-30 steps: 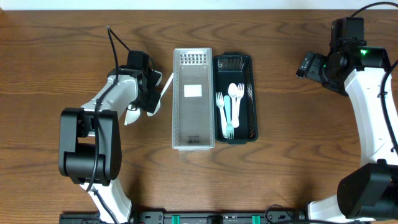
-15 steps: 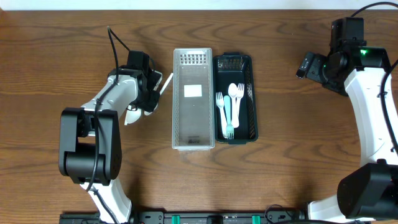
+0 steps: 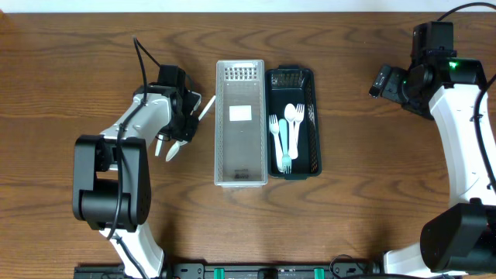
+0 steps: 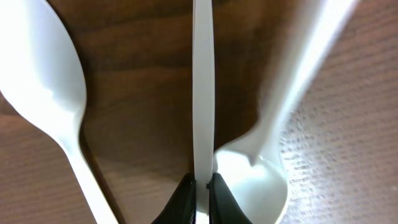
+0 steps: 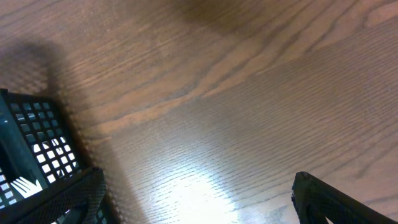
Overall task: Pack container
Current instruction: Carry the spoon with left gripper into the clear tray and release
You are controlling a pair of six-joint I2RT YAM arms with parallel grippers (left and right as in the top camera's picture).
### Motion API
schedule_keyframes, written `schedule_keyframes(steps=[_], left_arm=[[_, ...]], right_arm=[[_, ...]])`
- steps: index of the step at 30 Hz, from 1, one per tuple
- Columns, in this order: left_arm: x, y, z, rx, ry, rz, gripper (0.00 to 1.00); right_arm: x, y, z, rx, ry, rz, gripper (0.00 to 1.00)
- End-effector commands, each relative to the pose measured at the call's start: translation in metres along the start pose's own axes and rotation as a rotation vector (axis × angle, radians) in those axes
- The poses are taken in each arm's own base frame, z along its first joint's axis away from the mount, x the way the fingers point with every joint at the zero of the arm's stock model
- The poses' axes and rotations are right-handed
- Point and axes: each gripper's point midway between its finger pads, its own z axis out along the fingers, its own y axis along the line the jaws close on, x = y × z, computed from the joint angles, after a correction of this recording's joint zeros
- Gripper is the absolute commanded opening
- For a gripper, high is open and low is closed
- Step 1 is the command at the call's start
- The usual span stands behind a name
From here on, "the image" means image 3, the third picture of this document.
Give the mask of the white plastic spoon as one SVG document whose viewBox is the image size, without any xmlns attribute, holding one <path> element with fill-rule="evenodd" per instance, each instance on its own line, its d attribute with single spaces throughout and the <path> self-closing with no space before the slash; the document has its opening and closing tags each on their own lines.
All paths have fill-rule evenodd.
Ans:
<svg viewBox="0 0 496 279">
<path fill-rule="evenodd" d="M 215 101 L 215 98 L 216 96 L 213 95 L 212 98 L 208 101 L 208 103 L 206 104 L 206 106 L 203 108 L 203 110 L 201 111 L 200 115 L 198 116 L 198 120 L 201 121 L 203 119 L 203 117 L 205 116 L 205 114 L 208 112 L 208 110 L 212 107 L 214 101 Z M 187 141 L 176 141 L 172 147 L 169 149 L 169 151 L 167 152 L 167 155 L 166 155 L 166 161 L 170 161 L 172 160 L 175 155 L 179 152 L 180 148 L 187 144 L 188 142 Z"/>
<path fill-rule="evenodd" d="M 291 103 L 287 104 L 284 109 L 284 117 L 288 122 L 289 126 L 289 156 L 292 160 L 298 157 L 298 147 L 295 137 L 295 119 L 296 119 L 296 108 Z"/>
</svg>

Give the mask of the white plastic spoon bowl up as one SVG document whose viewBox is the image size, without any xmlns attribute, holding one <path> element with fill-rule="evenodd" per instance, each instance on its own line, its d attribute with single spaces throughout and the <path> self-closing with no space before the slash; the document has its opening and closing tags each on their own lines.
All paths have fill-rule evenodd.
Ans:
<svg viewBox="0 0 496 279">
<path fill-rule="evenodd" d="M 156 144 L 155 153 L 154 153 L 155 157 L 160 156 L 160 151 L 161 151 L 161 148 L 163 145 L 163 141 L 164 141 L 164 137 L 162 135 L 158 135 L 157 136 L 157 144 Z"/>
</svg>

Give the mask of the white plastic fork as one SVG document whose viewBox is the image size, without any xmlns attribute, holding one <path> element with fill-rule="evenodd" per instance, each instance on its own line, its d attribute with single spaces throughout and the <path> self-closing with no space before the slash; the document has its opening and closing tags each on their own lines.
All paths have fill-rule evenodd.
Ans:
<svg viewBox="0 0 496 279">
<path fill-rule="evenodd" d="M 296 111 L 296 116 L 294 118 L 294 138 L 295 142 L 298 143 L 298 138 L 299 138 L 299 128 L 301 125 L 301 122 L 303 121 L 305 117 L 305 106 L 303 104 L 297 104 L 295 107 Z"/>
<path fill-rule="evenodd" d="M 275 148 L 275 157 L 277 169 L 282 173 L 284 171 L 282 164 L 283 151 L 281 147 L 281 140 L 279 137 L 279 125 L 276 115 L 270 115 L 269 117 L 269 129 L 270 133 L 274 138 L 274 148 Z"/>
</svg>

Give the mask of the mint green plastic fork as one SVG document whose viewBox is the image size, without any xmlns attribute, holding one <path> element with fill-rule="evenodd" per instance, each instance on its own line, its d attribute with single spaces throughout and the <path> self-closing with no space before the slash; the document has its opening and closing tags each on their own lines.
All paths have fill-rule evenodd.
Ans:
<svg viewBox="0 0 496 279">
<path fill-rule="evenodd" d="M 288 147 L 288 122 L 286 119 L 279 120 L 279 133 L 281 138 L 281 146 L 282 146 L 282 167 L 284 174 L 291 173 L 291 158 L 289 155 L 289 147 Z"/>
</svg>

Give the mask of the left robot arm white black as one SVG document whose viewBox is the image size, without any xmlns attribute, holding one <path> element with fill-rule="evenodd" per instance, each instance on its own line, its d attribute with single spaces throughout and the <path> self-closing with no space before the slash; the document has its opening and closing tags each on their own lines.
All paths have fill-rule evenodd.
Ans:
<svg viewBox="0 0 496 279">
<path fill-rule="evenodd" d="M 136 89 L 133 102 L 98 135 L 74 145 L 74 217 L 107 236 L 124 263 L 126 277 L 163 278 L 164 251 L 146 219 L 151 185 L 147 149 L 156 136 L 190 142 L 201 95 L 186 86 L 185 71 L 161 64 L 157 81 Z"/>
</svg>

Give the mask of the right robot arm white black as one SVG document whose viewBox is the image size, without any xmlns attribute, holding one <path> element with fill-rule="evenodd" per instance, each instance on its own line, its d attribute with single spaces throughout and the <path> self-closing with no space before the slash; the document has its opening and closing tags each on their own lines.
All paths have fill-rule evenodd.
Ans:
<svg viewBox="0 0 496 279">
<path fill-rule="evenodd" d="M 495 140 L 479 60 L 459 58 L 453 24 L 414 28 L 408 69 L 383 65 L 369 94 L 436 123 L 449 175 L 449 208 L 420 240 L 383 255 L 385 274 L 432 278 L 495 272 Z"/>
</svg>

